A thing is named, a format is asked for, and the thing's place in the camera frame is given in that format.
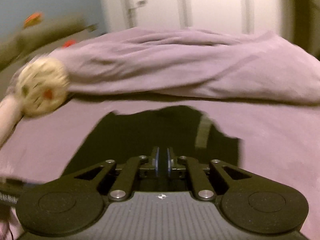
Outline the black garment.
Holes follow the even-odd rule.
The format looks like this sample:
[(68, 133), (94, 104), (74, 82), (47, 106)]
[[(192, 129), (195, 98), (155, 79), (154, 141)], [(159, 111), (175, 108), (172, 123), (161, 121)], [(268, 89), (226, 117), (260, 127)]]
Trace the black garment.
[(171, 106), (131, 115), (109, 113), (89, 133), (63, 174), (68, 175), (107, 159), (124, 164), (131, 157), (150, 155), (159, 149), (159, 178), (143, 179), (142, 191), (186, 191), (181, 179), (168, 175), (168, 148), (176, 156), (195, 158), (201, 164), (212, 159), (234, 166), (239, 161), (238, 138), (218, 130), (205, 113), (189, 106)]

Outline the white pillow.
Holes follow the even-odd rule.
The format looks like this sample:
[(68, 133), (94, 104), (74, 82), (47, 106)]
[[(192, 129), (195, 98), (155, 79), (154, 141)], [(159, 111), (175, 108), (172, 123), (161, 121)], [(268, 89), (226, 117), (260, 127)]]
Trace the white pillow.
[(6, 143), (22, 118), (21, 102), (14, 95), (7, 95), (1, 101), (0, 110), (0, 146)]

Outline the yellow emoji plush pillow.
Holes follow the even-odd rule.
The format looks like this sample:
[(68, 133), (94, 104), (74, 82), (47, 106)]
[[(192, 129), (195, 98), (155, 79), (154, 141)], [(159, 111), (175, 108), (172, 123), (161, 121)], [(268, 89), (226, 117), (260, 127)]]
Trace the yellow emoji plush pillow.
[(15, 93), (27, 116), (55, 111), (67, 99), (69, 78), (63, 63), (53, 57), (31, 60), (20, 72)]

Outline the purple duvet blanket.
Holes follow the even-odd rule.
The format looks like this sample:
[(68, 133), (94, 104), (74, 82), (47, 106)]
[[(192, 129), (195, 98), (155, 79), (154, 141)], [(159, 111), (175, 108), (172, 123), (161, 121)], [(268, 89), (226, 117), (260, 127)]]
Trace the purple duvet blanket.
[(319, 61), (273, 32), (223, 35), (132, 28), (56, 49), (72, 93), (154, 92), (319, 104)]

